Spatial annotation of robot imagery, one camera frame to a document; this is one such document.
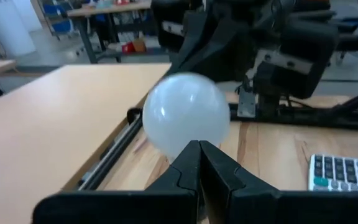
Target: gray floor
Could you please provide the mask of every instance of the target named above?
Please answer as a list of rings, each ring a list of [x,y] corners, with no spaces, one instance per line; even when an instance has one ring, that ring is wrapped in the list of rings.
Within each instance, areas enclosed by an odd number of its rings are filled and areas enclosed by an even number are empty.
[[[338,16],[354,15],[355,5],[351,7],[343,7],[338,5],[339,2],[355,2],[355,0],[331,0],[333,8],[338,10]],[[88,57],[83,48],[82,41],[78,35],[73,35],[70,39],[62,37],[61,41],[56,37],[52,37],[48,29],[42,29],[31,33],[31,37],[37,48],[37,51],[22,57],[15,58],[20,66],[61,66],[66,64],[87,64]],[[96,36],[91,38],[91,42],[98,46]],[[155,45],[156,40],[150,39],[148,43]],[[335,63],[335,55],[333,56],[332,65],[328,67],[323,75],[323,79],[330,80],[358,80],[358,58],[350,54],[345,56],[342,64]],[[166,55],[159,56],[131,56],[123,57],[123,63],[152,63],[152,62],[169,62]],[[103,59],[100,63],[116,63],[112,58]],[[0,77],[0,87],[6,92],[12,91],[34,78],[26,77]],[[220,85],[226,91],[233,91],[237,86],[236,83],[225,83]],[[358,94],[358,83],[349,82],[321,82],[315,95],[356,95]]]

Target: white wall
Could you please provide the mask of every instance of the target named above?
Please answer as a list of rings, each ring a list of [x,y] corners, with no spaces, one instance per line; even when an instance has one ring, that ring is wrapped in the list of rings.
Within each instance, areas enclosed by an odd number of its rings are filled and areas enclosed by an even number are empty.
[[[10,57],[35,51],[35,45],[12,0],[0,0],[0,43]]]
[[[31,32],[42,28],[30,0],[13,0],[23,20],[25,28]]]

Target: calculator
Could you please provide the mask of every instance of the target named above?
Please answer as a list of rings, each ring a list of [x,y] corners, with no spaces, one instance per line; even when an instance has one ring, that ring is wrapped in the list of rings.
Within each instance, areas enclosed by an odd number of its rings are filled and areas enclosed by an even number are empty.
[[[358,192],[358,159],[312,155],[309,168],[309,190]]]

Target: red object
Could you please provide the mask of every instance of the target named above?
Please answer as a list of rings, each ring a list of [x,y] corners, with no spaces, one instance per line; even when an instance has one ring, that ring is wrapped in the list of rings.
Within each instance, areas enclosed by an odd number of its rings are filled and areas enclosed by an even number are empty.
[[[123,4],[128,4],[129,0],[117,0],[116,1],[116,5],[123,5]]]
[[[122,46],[122,52],[124,52],[125,54],[136,52],[134,44],[132,42],[124,44]]]

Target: white balloon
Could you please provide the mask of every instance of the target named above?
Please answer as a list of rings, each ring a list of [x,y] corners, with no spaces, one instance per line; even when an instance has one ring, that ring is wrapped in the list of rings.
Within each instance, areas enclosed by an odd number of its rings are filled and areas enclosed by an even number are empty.
[[[143,126],[149,141],[170,162],[191,140],[219,146],[230,126],[230,109],[215,83],[197,73],[162,80],[147,96]]]

